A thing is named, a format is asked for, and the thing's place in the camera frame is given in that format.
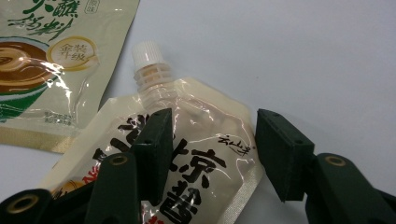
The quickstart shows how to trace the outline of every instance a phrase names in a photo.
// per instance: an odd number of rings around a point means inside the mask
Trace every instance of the spout cap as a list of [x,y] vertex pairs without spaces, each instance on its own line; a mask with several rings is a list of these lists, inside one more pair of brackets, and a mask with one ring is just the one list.
[[154,41],[144,41],[132,48],[134,70],[138,71],[155,63],[166,63],[161,55],[160,47]]

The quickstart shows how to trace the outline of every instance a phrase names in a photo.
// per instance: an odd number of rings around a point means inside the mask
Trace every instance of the plastic pouch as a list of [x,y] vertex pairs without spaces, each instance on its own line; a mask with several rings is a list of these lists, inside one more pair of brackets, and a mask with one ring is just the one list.
[[138,0],[0,3],[0,143],[65,152],[98,110]]
[[134,48],[134,62],[139,93],[109,99],[41,187],[61,197],[92,182],[101,161],[129,149],[152,113],[172,108],[174,152],[163,201],[142,202],[143,220],[234,223],[262,177],[248,110],[193,78],[170,81],[153,42]]

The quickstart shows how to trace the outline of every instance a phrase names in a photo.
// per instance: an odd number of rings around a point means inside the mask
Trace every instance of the white table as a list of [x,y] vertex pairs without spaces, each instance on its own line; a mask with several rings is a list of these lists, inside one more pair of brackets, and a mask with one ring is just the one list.
[[[284,115],[396,195],[396,2],[141,0],[103,102],[135,93],[131,48],[157,41],[174,76],[196,77]],[[0,145],[0,201],[33,189],[61,158]],[[265,176],[237,223],[307,223]]]

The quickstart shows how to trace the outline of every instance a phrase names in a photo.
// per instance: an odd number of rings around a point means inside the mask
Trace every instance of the screw hole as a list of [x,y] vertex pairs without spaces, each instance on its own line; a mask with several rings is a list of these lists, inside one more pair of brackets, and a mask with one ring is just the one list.
[[38,196],[34,194],[26,194],[12,202],[7,211],[10,214],[18,214],[32,208],[38,202]]
[[126,158],[125,156],[118,156],[118,157],[114,157],[110,160],[110,164],[112,165],[122,165],[125,162],[128,161],[128,158]]
[[325,158],[325,160],[326,160],[327,163],[329,163],[331,165],[334,165],[334,166],[345,166],[345,165],[347,165],[347,163],[343,159],[341,159],[339,157],[335,157],[335,156],[328,156],[328,157]]

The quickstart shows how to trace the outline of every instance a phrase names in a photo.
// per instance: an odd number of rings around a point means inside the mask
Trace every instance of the bowl illustration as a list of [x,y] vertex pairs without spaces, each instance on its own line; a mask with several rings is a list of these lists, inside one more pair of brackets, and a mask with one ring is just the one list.
[[48,63],[48,45],[23,37],[0,37],[0,120],[23,113],[61,74]]

